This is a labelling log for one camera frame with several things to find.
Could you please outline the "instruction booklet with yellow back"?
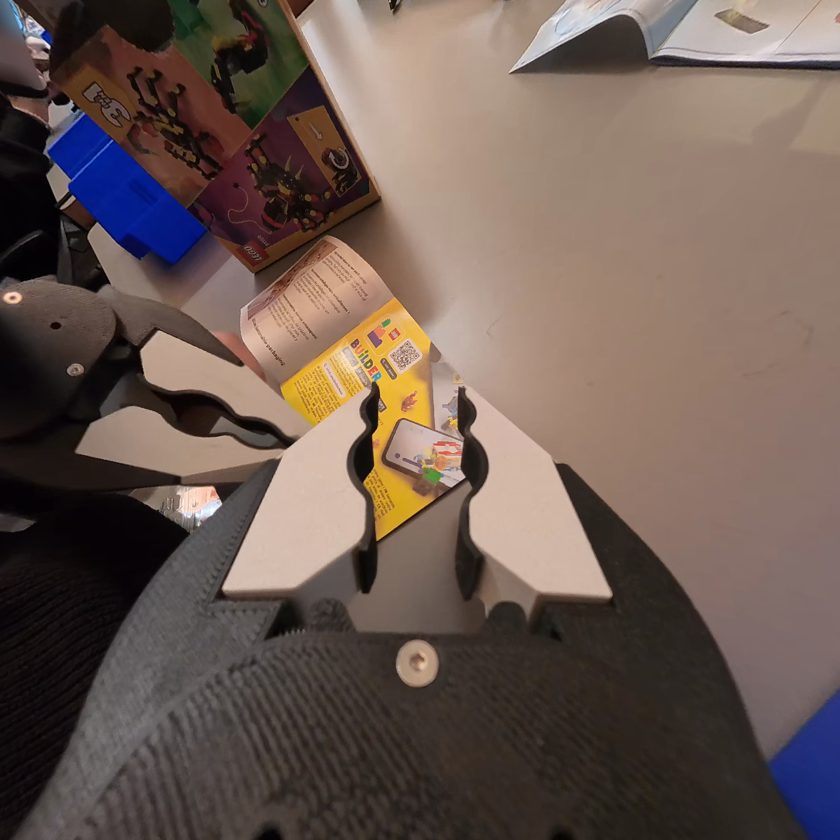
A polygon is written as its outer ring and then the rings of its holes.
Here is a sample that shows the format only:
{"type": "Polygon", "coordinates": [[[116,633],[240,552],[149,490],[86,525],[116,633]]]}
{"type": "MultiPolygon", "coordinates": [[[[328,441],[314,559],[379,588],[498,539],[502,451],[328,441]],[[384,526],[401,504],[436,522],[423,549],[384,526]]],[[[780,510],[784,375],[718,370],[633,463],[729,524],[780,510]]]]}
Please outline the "instruction booklet with yellow back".
{"type": "Polygon", "coordinates": [[[364,482],[378,539],[465,479],[464,380],[351,247],[321,238],[242,308],[239,328],[267,380],[312,426],[378,387],[374,467],[364,482]]]}

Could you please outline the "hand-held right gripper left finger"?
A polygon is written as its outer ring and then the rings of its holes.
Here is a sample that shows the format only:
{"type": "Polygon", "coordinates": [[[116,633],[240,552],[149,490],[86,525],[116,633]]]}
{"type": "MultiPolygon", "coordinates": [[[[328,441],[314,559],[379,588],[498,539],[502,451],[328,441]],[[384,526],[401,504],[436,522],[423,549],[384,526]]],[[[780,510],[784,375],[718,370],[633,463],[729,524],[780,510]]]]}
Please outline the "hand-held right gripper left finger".
{"type": "Polygon", "coordinates": [[[380,390],[364,388],[281,457],[222,591],[231,600],[341,602],[377,572],[375,506],[364,481],[380,390]]]}

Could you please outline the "person's left hand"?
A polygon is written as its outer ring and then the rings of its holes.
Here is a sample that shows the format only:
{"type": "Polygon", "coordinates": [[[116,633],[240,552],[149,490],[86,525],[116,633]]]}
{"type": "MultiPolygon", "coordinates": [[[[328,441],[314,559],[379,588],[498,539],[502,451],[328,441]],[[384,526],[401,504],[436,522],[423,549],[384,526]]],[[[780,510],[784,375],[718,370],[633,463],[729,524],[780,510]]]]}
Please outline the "person's left hand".
{"type": "Polygon", "coordinates": [[[267,382],[266,373],[237,332],[215,330],[212,331],[212,335],[214,336],[216,355],[220,355],[227,361],[231,361],[235,357],[239,363],[251,370],[261,381],[267,382]]]}

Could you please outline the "colourful toy brick set box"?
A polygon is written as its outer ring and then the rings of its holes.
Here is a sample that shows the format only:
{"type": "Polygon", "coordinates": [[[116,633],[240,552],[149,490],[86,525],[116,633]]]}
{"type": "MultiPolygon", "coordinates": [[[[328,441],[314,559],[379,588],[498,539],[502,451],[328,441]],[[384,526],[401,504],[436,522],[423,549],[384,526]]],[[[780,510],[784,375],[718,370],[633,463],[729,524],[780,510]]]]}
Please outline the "colourful toy brick set box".
{"type": "Polygon", "coordinates": [[[52,77],[252,272],[381,200],[285,1],[64,2],[52,77]]]}

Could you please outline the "clear plastic parts bag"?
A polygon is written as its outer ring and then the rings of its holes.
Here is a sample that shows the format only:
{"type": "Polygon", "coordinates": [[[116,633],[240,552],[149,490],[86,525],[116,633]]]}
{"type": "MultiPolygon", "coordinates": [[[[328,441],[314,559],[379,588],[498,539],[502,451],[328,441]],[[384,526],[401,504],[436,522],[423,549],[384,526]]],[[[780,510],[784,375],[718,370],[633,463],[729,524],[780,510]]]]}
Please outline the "clear plastic parts bag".
{"type": "Polygon", "coordinates": [[[188,532],[198,529],[223,504],[213,486],[157,487],[143,501],[188,532]]]}

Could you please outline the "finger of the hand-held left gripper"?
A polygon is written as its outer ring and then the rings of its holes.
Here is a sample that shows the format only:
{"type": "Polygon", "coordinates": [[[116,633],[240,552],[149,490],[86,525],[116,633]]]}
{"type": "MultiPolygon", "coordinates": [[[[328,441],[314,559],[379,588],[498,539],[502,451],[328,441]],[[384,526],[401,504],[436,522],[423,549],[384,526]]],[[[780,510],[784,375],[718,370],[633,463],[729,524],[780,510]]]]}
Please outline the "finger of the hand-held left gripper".
{"type": "Polygon", "coordinates": [[[214,333],[155,330],[140,348],[143,378],[195,434],[231,434],[257,448],[287,448],[312,426],[214,333]]]}
{"type": "Polygon", "coordinates": [[[149,408],[126,406],[93,422],[75,453],[177,478],[249,478],[284,448],[256,448],[230,435],[189,435],[149,408]]]}

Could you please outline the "open light blue instruction booklet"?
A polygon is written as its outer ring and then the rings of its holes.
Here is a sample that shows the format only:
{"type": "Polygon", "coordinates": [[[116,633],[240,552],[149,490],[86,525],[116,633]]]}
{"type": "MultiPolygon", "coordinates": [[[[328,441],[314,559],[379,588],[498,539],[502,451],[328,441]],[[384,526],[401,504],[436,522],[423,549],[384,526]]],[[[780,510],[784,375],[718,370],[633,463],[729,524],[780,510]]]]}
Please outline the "open light blue instruction booklet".
{"type": "Polygon", "coordinates": [[[510,73],[618,19],[637,27],[658,64],[839,65],[838,1],[567,1],[510,73]]]}

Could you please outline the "blue plastic bin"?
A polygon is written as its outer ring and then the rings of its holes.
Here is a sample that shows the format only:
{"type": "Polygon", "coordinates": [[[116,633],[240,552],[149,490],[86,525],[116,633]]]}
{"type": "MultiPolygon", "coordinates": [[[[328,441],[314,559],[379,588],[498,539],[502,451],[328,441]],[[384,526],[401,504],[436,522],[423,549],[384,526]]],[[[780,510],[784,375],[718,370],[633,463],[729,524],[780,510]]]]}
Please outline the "blue plastic bin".
{"type": "Polygon", "coordinates": [[[205,227],[88,115],[74,112],[47,146],[69,178],[69,193],[136,259],[174,264],[205,227]]]}
{"type": "Polygon", "coordinates": [[[811,839],[839,838],[839,695],[770,762],[773,779],[811,839]]]}

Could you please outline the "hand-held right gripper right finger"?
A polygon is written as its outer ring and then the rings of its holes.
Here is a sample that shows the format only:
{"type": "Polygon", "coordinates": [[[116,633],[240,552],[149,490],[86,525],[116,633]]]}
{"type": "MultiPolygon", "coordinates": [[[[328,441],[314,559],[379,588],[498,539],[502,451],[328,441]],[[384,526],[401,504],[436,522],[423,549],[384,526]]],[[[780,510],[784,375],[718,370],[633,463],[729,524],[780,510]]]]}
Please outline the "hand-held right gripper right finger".
{"type": "Polygon", "coordinates": [[[489,614],[519,605],[609,603],[602,571],[552,456],[473,388],[458,389],[461,470],[469,491],[458,514],[456,578],[465,601],[489,614]]]}

